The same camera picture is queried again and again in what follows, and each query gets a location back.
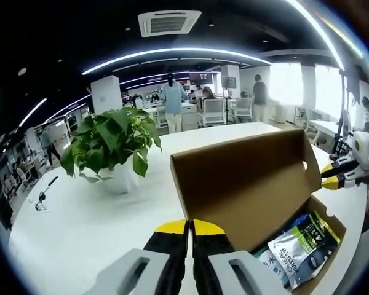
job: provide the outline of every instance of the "ceiling air conditioner vent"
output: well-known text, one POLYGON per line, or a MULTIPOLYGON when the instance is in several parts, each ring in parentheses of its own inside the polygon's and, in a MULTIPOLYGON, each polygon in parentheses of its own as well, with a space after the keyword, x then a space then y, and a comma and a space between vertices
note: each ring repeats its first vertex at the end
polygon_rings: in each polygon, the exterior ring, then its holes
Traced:
POLYGON ((201 15, 195 10, 165 10, 138 16, 142 37, 188 34, 201 15))

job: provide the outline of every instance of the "snack package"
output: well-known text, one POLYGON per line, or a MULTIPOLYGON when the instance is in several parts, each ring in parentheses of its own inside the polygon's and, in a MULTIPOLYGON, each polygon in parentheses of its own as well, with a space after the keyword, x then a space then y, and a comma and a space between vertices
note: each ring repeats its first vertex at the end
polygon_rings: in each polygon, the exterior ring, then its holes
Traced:
POLYGON ((328 257, 337 249, 340 239, 314 211, 268 247, 288 276, 292 289, 314 278, 328 257))
POLYGON ((260 249, 253 256, 279 276, 284 288, 288 288, 290 286, 287 274, 284 272, 283 267, 277 261, 276 257, 272 254, 268 246, 260 249))

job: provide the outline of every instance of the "open cardboard box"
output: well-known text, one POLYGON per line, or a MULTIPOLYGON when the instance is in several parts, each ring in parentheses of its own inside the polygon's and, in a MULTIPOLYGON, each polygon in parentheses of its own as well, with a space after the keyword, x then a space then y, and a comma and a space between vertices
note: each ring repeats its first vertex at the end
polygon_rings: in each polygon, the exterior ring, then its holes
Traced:
MULTIPOLYGON (((171 156, 171 171, 186 218, 218 225, 236 250, 252 251, 265 244, 304 211, 317 210, 335 234, 341 240, 344 237, 342 223, 327 216, 324 205, 312 195, 321 187, 321 175, 303 130, 267 133, 177 153, 171 156)), ((310 294, 337 251, 318 276, 294 294, 310 294)))

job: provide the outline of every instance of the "white flower pot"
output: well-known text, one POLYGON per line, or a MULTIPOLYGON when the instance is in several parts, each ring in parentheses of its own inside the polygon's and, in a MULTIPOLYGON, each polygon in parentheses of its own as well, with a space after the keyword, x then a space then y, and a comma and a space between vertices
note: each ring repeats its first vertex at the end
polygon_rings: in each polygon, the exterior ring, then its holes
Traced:
MULTIPOLYGON (((140 176, 133 171, 132 162, 132 157, 130 157, 125 164, 117 164, 113 171, 107 168, 101 169, 99 175, 102 178, 109 177, 112 179, 99 180, 92 185, 99 187, 101 191, 108 195, 122 195, 132 191, 138 186, 140 181, 140 176)), ((96 178, 96 173, 88 168, 85 168, 83 173, 87 177, 96 178)))

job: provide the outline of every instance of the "woman in blue shirt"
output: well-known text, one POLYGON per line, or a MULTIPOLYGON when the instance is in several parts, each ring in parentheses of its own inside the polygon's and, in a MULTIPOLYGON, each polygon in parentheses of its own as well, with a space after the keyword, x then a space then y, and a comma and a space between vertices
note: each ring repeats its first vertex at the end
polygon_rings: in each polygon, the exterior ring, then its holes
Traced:
POLYGON ((162 100, 165 102, 165 118, 169 133, 182 131, 182 101, 186 99, 183 86, 173 78, 173 74, 169 73, 168 83, 162 87, 162 100))

